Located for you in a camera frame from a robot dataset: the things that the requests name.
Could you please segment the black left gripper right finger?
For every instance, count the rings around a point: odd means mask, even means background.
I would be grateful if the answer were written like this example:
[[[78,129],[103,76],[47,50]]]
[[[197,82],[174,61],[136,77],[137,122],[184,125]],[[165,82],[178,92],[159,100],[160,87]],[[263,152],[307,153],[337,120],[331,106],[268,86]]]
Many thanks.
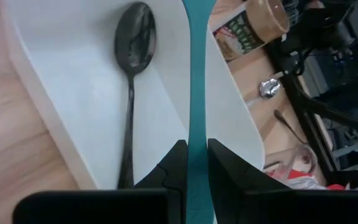
[[[295,190],[208,141],[209,186],[218,223],[358,224],[358,191]]]

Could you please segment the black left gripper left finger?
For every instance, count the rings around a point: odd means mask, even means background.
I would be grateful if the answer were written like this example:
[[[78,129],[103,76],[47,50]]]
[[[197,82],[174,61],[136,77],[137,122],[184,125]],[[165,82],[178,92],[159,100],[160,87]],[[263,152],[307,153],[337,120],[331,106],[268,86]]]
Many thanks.
[[[54,190],[31,194],[13,223],[184,223],[188,146],[179,140],[132,189]]]

